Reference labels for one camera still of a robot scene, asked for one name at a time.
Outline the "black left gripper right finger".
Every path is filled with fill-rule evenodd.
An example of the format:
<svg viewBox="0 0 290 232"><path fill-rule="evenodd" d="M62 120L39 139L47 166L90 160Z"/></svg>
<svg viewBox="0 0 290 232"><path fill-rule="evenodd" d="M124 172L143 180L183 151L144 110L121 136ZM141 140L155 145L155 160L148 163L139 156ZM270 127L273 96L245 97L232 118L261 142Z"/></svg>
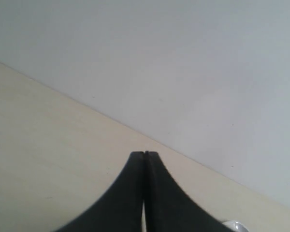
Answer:
<svg viewBox="0 0 290 232"><path fill-rule="evenodd" d="M231 231L181 189L157 152L145 152L144 203L148 232Z"/></svg>

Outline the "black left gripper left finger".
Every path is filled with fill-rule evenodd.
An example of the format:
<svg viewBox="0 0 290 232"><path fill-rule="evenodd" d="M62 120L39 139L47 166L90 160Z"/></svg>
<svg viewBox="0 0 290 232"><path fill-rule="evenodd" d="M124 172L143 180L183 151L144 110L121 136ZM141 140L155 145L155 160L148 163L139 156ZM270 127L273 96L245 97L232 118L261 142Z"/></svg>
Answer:
<svg viewBox="0 0 290 232"><path fill-rule="evenodd" d="M109 189L58 232L141 232L144 152L132 152Z"/></svg>

